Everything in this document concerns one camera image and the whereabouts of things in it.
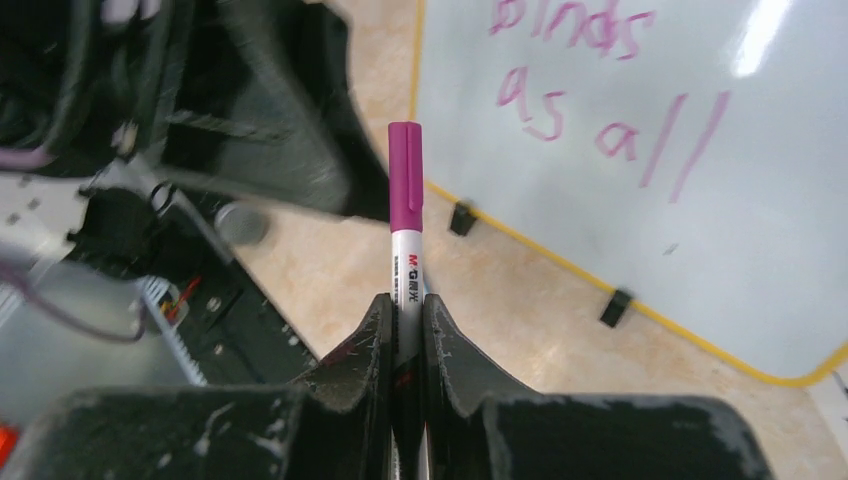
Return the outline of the yellow framed whiteboard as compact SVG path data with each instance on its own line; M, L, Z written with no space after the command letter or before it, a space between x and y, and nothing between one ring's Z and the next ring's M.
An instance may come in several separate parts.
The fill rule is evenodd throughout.
M433 190L763 381L845 362L845 2L417 15Z

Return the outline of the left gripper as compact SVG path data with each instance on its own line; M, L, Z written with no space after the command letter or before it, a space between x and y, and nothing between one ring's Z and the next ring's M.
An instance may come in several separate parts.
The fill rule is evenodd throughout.
M306 1L39 4L39 173L158 145L184 188L385 222L388 175L349 87L349 27Z

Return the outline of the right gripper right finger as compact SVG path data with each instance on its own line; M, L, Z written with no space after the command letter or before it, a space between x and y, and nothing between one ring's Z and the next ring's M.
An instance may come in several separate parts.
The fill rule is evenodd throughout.
M712 397L543 394L423 304L425 418L435 479L770 479L747 421Z

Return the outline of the purple marker cap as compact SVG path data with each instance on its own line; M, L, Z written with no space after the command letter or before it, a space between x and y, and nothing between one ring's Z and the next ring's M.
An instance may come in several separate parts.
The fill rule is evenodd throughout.
M422 127L411 121L388 125L391 232L422 231Z

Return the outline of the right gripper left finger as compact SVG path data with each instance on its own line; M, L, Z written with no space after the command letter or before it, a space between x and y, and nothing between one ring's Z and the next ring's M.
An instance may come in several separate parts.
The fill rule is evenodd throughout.
M285 384L97 388L25 429L5 479L387 479L393 303Z

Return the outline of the black grey microphone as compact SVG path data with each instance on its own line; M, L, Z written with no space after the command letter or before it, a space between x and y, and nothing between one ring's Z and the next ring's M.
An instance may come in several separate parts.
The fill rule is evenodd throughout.
M234 246L259 244L270 231L271 222L260 209L243 202L230 202L219 208L213 221L218 236Z

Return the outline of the purple whiteboard marker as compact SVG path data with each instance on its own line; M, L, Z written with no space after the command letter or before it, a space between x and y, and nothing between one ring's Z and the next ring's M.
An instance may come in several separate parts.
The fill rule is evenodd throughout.
M423 280L421 233L392 233L393 315L396 349L393 372L392 427L397 444L399 477L421 479L424 418L421 393L421 317Z

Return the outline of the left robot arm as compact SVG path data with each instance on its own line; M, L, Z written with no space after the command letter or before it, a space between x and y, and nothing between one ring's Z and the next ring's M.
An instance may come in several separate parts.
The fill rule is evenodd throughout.
M326 1L5 1L1 288L73 333L159 334L139 302L109 328L37 292L26 265L203 282L210 241L282 232L274 203L388 218L388 179L353 105L351 25Z

